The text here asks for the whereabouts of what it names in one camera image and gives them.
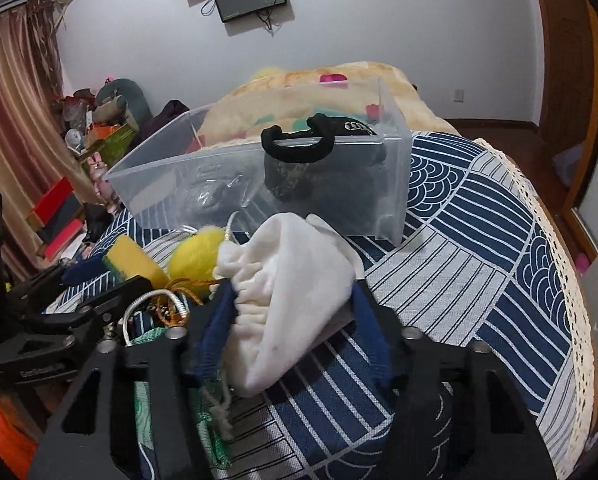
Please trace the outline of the yellow fuzzy ball toy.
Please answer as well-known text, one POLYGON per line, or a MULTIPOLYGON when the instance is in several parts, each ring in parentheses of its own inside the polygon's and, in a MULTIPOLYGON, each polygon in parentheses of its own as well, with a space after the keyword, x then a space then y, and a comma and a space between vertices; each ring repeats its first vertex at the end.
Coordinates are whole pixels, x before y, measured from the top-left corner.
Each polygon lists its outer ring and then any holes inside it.
POLYGON ((218 248, 224 242, 225 230, 205 226, 177 245, 169 262, 171 280, 180 282, 201 298, 210 295, 218 248))

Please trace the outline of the white drawstring pouch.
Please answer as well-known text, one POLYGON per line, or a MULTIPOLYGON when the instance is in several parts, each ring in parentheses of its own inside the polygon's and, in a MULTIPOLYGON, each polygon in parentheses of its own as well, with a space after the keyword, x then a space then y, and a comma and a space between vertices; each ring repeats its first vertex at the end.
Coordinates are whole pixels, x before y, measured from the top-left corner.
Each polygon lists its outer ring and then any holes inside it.
POLYGON ((247 243, 221 242, 214 274, 236 292, 223 358, 227 381, 250 398, 352 320, 353 285, 365 270, 325 220, 284 212, 262 223, 247 243))

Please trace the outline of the black and white fabric bag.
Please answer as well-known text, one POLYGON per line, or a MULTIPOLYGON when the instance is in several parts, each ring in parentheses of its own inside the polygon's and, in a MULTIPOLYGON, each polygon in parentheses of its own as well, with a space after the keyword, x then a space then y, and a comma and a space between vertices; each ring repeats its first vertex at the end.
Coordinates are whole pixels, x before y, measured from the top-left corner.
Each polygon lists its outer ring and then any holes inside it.
POLYGON ((388 149, 369 125, 318 113, 301 131, 264 129, 261 144, 264 185, 277 211, 316 214, 346 235, 390 232, 388 149))

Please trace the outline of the yellow green sponge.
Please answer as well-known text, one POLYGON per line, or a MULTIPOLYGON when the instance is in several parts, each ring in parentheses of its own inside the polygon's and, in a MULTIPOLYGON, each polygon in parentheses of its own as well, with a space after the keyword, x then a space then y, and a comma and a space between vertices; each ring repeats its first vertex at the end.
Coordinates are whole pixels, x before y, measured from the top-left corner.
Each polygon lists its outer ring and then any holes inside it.
POLYGON ((140 276, 150 281, 153 288, 163 288, 169 283, 169 277, 162 267, 127 235, 116 239, 102 257, 102 262, 121 282, 140 276))

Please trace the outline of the red box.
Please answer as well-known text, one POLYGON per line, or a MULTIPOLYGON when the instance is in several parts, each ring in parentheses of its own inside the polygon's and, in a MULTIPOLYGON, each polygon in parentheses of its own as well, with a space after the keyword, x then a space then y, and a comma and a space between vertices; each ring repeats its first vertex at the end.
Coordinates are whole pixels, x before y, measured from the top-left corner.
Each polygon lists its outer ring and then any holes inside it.
POLYGON ((44 228, 72 192, 73 186, 69 179, 61 178, 32 208, 26 217, 26 223, 34 230, 44 228))

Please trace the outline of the pink plush rabbit toy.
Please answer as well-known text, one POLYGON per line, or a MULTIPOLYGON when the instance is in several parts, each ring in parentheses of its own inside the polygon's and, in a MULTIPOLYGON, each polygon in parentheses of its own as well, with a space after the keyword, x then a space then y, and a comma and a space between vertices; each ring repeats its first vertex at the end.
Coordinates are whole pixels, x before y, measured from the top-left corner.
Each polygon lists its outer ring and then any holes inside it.
POLYGON ((105 179, 108 172, 107 164, 102 160, 100 153, 95 152, 87 159, 90 168, 90 180, 92 180, 97 196, 105 203, 110 214, 116 214, 119 209, 119 200, 111 184, 105 179))

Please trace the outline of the green cardboard box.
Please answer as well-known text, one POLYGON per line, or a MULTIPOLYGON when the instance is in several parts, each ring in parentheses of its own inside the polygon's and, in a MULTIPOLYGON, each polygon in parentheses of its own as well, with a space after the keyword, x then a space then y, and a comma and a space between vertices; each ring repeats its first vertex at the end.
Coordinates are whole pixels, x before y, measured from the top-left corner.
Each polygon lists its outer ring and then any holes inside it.
POLYGON ((98 153, 108 166, 113 166, 124 156, 135 135, 130 125, 93 126, 86 134, 86 150, 78 156, 78 162, 84 164, 98 153))

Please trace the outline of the green grey plush cushion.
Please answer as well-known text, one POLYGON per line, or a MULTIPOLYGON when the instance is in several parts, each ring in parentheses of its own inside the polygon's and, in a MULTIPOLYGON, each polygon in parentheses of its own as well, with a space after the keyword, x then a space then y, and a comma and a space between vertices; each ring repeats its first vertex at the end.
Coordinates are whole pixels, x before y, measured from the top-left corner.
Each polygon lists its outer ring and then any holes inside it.
POLYGON ((95 96, 94 122, 125 122, 134 131, 138 131, 151 118, 151 110, 144 92, 131 79, 113 79, 95 96))

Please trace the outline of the red beige striped curtain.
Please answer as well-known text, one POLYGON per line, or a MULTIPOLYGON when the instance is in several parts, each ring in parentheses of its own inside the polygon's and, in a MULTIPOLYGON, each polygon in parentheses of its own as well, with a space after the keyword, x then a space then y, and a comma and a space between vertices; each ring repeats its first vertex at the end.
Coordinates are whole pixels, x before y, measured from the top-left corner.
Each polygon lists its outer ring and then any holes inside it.
POLYGON ((56 0, 26 0, 0 13, 2 255, 18 278, 28 278, 44 266, 36 253, 41 239, 26 217, 56 182, 68 178, 80 200, 97 200, 52 112, 52 103, 64 95, 56 6, 56 0))

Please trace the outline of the dark purple clothing pile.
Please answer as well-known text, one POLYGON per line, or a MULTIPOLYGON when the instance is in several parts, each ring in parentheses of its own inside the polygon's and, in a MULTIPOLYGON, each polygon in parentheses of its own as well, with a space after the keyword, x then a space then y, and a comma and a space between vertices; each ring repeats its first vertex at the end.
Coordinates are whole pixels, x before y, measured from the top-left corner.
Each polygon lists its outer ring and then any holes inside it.
POLYGON ((162 108, 162 111, 154 116, 153 118, 148 119, 138 130, 138 133, 134 136, 131 140, 130 144, 128 144, 128 148, 126 151, 129 153, 133 151, 134 148, 137 148, 139 144, 146 141, 150 138, 153 134, 155 134, 159 129, 166 126, 169 122, 172 122, 175 118, 184 113, 188 112, 189 108, 184 103, 180 102, 179 100, 171 100, 165 104, 162 108))

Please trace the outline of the clear plastic storage box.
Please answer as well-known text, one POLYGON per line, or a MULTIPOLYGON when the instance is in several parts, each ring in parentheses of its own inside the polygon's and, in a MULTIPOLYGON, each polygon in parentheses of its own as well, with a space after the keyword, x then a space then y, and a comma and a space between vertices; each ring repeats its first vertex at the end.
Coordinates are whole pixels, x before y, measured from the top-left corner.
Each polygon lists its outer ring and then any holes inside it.
POLYGON ((252 233, 280 212, 316 214, 347 236, 397 243, 412 134, 376 77, 230 96, 188 110, 106 175, 145 229, 252 233))

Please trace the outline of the beige fleece blanket coloured squares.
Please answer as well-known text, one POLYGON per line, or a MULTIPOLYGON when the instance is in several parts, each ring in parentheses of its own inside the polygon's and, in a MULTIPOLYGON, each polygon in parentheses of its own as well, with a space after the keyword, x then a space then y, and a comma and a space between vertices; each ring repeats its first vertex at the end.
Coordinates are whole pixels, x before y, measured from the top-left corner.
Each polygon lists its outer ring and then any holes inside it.
POLYGON ((197 136, 204 148, 256 142, 267 127, 300 130, 306 118, 318 113, 369 124, 391 102, 414 131, 457 132, 433 114, 402 70, 353 62, 317 70, 274 70, 253 79, 210 106, 197 136))

